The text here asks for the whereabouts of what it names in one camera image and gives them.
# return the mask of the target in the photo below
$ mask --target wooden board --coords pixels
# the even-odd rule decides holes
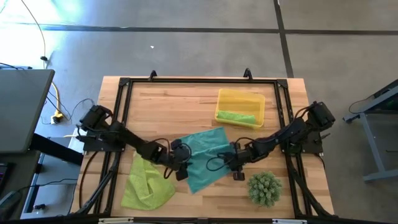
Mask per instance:
[[[113,109],[120,77],[104,77],[98,104]],[[308,105],[304,80],[288,79],[290,98],[294,113]],[[214,119],[218,91],[220,88],[250,91],[266,97],[264,125],[259,129],[217,123]],[[124,106],[123,93],[121,112]],[[167,138],[174,140],[188,134],[224,126],[230,141],[246,136],[258,138],[268,136],[278,129],[279,119],[276,110],[274,87],[268,84],[230,83],[135,83],[132,88],[127,128],[146,139]],[[254,164],[246,164],[246,179],[262,171],[272,171],[283,183],[280,201],[272,208],[258,207],[248,199],[246,181],[234,181],[231,174],[211,184],[209,187],[191,194],[185,180],[177,182],[172,176],[176,193],[163,206],[152,211],[124,208],[121,199],[128,178],[134,149],[128,147],[123,153],[119,166],[111,215],[113,217],[218,217],[218,218],[293,218],[289,179],[283,154],[276,147],[270,156]],[[91,154],[85,156],[81,174]],[[88,168],[81,192],[83,203],[98,185],[104,153],[99,152]],[[305,175],[309,189],[324,208],[333,213],[328,184],[322,162],[314,155],[303,155]],[[79,185],[75,191],[72,210],[78,210]],[[108,188],[105,189],[101,211],[104,209]],[[303,198],[299,191],[300,208],[304,212]]]

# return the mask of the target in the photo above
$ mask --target artificial plant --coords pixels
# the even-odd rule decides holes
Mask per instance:
[[[249,197],[252,202],[272,207],[282,193],[282,182],[272,172],[254,174],[248,181]]]

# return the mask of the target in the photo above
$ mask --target concrete floor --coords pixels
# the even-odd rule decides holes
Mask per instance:
[[[25,1],[37,20],[47,24],[278,28],[272,0]],[[395,0],[279,2],[286,29],[398,30]],[[43,46],[37,28],[10,28],[13,22],[32,22],[23,5],[9,1],[0,21],[1,41],[7,42],[0,62],[40,68]],[[148,76],[154,69],[159,75],[241,76],[249,67],[255,77],[287,76],[279,34],[46,31],[45,38],[49,68],[56,71],[54,82],[68,110],[84,98],[96,101],[105,75]],[[397,36],[287,35],[287,45],[294,77],[305,79],[310,101],[324,101],[337,118],[324,142],[335,213],[398,222],[398,179],[363,182],[363,175],[376,171],[370,147],[360,123],[340,119],[352,102],[397,78]],[[76,109],[73,123],[88,107]],[[47,103],[45,122],[53,111]],[[36,132],[57,137],[73,128],[39,123]]]

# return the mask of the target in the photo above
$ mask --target green cloth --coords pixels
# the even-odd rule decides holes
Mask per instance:
[[[245,114],[238,114],[238,113],[232,113],[228,111],[219,111],[217,113],[217,118],[219,119],[227,119],[229,121],[237,121],[237,122],[242,122],[242,123],[247,123],[247,124],[255,124],[256,119],[254,115],[245,115]]]
[[[140,155],[134,156],[126,182],[121,206],[153,210],[167,202],[175,193],[173,184]]]

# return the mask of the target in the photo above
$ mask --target teal cloth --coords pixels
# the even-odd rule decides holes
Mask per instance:
[[[224,166],[218,171],[210,171],[206,168],[207,161],[212,157],[216,157],[217,153],[234,152],[229,145],[223,127],[191,134],[180,139],[192,149],[192,156],[189,160],[192,164],[188,166],[187,182],[193,194],[231,172],[228,166]],[[216,169],[223,164],[224,161],[222,159],[213,159],[209,162],[208,167]]]

